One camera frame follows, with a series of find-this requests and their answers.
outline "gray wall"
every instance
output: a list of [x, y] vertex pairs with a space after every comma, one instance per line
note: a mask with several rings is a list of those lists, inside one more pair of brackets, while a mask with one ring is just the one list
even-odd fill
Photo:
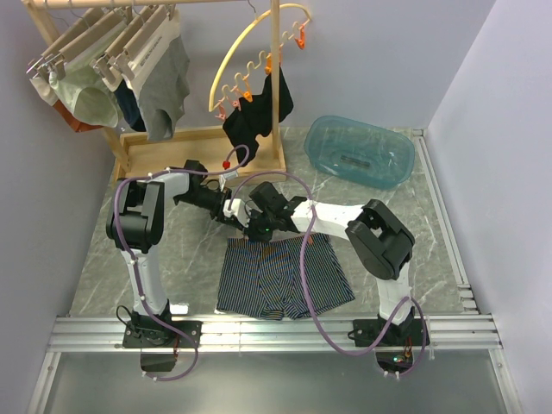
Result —
[[[259, 12], [267, 0], [252, 0]], [[295, 101], [285, 123], [310, 126], [340, 115], [381, 126], [427, 127], [494, 0], [303, 0], [312, 13], [304, 51], [284, 46], [283, 72]], [[210, 86], [226, 51], [253, 20], [246, 2], [180, 5], [191, 57], [191, 95], [181, 125], [220, 123], [206, 110]], [[281, 28], [303, 21], [281, 12]], [[225, 73], [232, 81], [269, 49], [266, 19], [238, 48]], [[260, 93], [264, 72], [252, 87]]]
[[551, 10], [497, 1], [429, 138], [468, 277], [528, 413], [552, 404]]
[[0, 412], [22, 413], [66, 314], [110, 176], [101, 135], [75, 135], [25, 75], [44, 42], [21, 2], [0, 12]]

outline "plastic bin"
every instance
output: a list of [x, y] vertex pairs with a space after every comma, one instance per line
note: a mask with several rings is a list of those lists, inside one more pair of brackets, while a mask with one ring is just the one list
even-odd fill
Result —
[[414, 144], [404, 135], [340, 116], [316, 119], [304, 150], [316, 169], [381, 190], [407, 180], [414, 167]]

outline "marble table surface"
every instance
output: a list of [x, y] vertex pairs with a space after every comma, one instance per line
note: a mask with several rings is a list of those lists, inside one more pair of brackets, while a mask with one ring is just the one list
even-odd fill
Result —
[[[411, 138], [410, 129], [395, 130]], [[413, 297], [428, 313], [462, 312], [455, 276], [418, 154], [407, 181], [390, 191], [376, 190], [313, 168], [304, 152], [307, 131], [282, 128], [288, 172], [302, 178], [321, 202], [353, 205], [365, 204], [371, 198], [384, 201], [416, 237], [409, 273]], [[304, 194], [304, 189], [289, 179], [275, 186], [289, 198]], [[133, 303], [126, 265], [105, 234], [111, 195], [112, 190], [108, 188], [72, 303], [74, 316], [112, 317], [119, 304], [131, 307]], [[166, 207], [160, 273], [171, 303], [188, 304], [192, 315], [214, 312], [229, 237], [236, 237], [235, 229], [211, 221], [197, 207], [185, 204]], [[374, 277], [364, 269], [348, 241], [332, 238], [332, 243], [356, 300], [325, 315], [375, 314], [379, 300]]]

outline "striped cloth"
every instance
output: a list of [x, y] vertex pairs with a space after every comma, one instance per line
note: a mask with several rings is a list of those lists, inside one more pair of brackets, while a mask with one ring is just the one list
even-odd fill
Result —
[[[229, 239], [218, 291], [219, 311], [260, 319], [309, 317], [299, 272], [303, 237], [270, 243]], [[314, 234], [305, 267], [317, 315], [354, 300], [329, 237]]]

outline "curved yellow hanger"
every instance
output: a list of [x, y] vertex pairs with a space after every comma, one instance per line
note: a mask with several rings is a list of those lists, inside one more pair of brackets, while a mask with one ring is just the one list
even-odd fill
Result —
[[[307, 16], [307, 21], [311, 21], [311, 14], [309, 13], [309, 10], [306, 9], [301, 4], [295, 4], [295, 3], [287, 3], [287, 4], [281, 4], [280, 9], [289, 9], [289, 8], [298, 8], [301, 9]], [[242, 41], [246, 38], [247, 35], [249, 35], [249, 32], [254, 29], [257, 24], [265, 20], [267, 17], [270, 16], [271, 10], [265, 11], [262, 15], [259, 16], [259, 18], [255, 19], [254, 22], [252, 22], [249, 26], [241, 32], [240, 36], [235, 40], [232, 47], [228, 50], [226, 53], [226, 56], [224, 56], [223, 63], [221, 63], [220, 67], [218, 68], [218, 71], [216, 71], [215, 80], [213, 80], [213, 85], [210, 88], [210, 95], [209, 95], [209, 112], [212, 112], [215, 110], [215, 95], [216, 95], [216, 88], [218, 87], [218, 83], [221, 80], [221, 77], [224, 73], [224, 70], [226, 69], [226, 65], [234, 55], [235, 50], [240, 46]]]

